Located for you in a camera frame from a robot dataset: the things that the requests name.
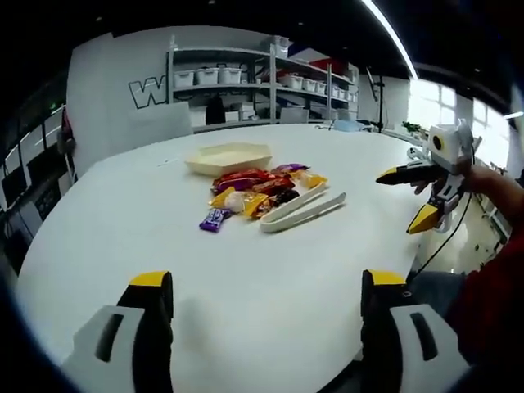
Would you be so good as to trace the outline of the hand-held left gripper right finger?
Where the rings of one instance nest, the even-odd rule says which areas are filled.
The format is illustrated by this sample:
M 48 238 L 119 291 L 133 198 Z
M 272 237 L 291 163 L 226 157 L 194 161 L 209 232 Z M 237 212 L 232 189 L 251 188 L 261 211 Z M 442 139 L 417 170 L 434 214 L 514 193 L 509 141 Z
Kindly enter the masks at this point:
M 470 371 L 454 330 L 400 275 L 364 270 L 360 314 L 362 392 L 451 392 Z

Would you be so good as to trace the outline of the person's right hand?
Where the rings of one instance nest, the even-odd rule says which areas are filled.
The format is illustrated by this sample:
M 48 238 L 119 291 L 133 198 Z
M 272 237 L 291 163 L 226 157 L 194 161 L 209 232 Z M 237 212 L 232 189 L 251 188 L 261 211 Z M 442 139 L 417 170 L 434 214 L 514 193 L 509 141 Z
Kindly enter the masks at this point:
M 505 177 L 483 166 L 473 165 L 463 169 L 460 173 L 463 177 L 463 183 L 468 192 L 482 193 L 490 195 L 498 188 L 502 187 Z M 431 186 L 432 191 L 441 190 L 446 184 L 446 178 L 439 178 L 436 181 L 417 181 L 410 184 L 414 188 L 416 195 Z

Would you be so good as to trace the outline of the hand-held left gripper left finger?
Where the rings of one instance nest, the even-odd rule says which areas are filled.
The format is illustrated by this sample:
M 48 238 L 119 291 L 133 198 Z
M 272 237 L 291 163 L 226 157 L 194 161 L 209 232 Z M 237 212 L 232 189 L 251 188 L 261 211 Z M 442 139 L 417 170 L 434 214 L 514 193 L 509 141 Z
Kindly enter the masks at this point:
M 173 317 L 171 273 L 140 274 L 74 334 L 61 370 L 80 392 L 172 392 Z

